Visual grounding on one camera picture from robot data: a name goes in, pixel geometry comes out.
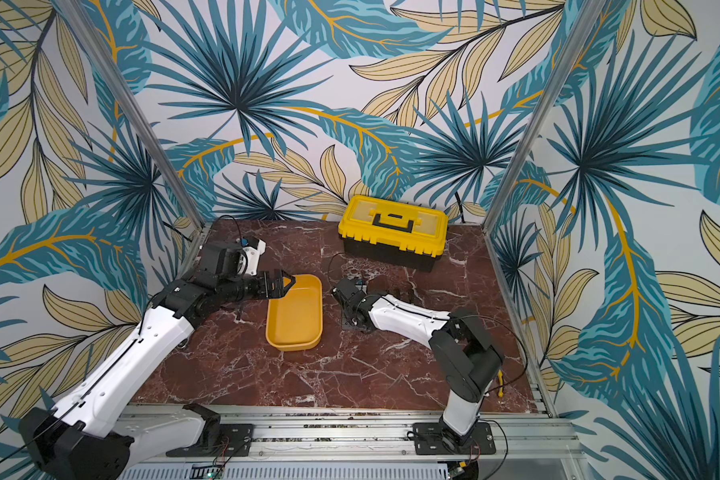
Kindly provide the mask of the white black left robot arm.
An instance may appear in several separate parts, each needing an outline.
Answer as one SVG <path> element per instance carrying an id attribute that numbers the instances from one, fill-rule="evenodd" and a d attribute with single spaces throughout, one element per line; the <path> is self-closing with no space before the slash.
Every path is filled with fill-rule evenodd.
<path id="1" fill-rule="evenodd" d="M 152 297 L 142 320 L 101 365 L 52 409 L 34 407 L 21 418 L 34 466 L 56 479 L 116 479 L 168 452 L 215 454 L 227 446 L 219 414 L 196 403 L 154 422 L 118 420 L 163 360 L 222 306 L 286 296 L 296 279 L 280 269 L 259 271 L 265 249 L 253 238 L 202 247 L 197 263 Z"/>

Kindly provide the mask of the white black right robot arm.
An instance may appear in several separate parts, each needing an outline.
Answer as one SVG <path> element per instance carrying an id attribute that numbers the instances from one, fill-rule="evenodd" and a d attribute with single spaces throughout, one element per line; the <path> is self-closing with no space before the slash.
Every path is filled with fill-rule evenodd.
<path id="1" fill-rule="evenodd" d="M 332 296 L 345 324 L 368 332 L 396 333 L 430 349 L 449 387 L 439 421 L 441 438 L 449 446 L 466 445 L 504 362 L 477 313 L 466 308 L 426 309 L 391 294 L 367 293 L 349 279 L 340 280 Z"/>

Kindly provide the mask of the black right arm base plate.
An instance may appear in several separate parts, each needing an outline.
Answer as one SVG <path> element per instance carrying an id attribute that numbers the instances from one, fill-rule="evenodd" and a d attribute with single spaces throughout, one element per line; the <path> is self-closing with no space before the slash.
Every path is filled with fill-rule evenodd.
<path id="1" fill-rule="evenodd" d="M 493 455 L 497 451 L 490 425 L 486 422 L 477 422 L 463 437 L 453 433 L 442 422 L 414 423 L 406 437 L 414 442 L 416 454 L 423 456 Z"/>

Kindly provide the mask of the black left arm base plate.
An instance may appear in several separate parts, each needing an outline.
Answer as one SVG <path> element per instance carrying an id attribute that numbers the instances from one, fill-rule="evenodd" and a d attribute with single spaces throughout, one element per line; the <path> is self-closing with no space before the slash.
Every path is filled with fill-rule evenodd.
<path id="1" fill-rule="evenodd" d="M 216 457 L 224 454 L 232 457 L 247 457 L 253 439 L 253 424 L 214 424 L 206 426 L 197 442 L 188 447 L 170 450 L 171 457 Z"/>

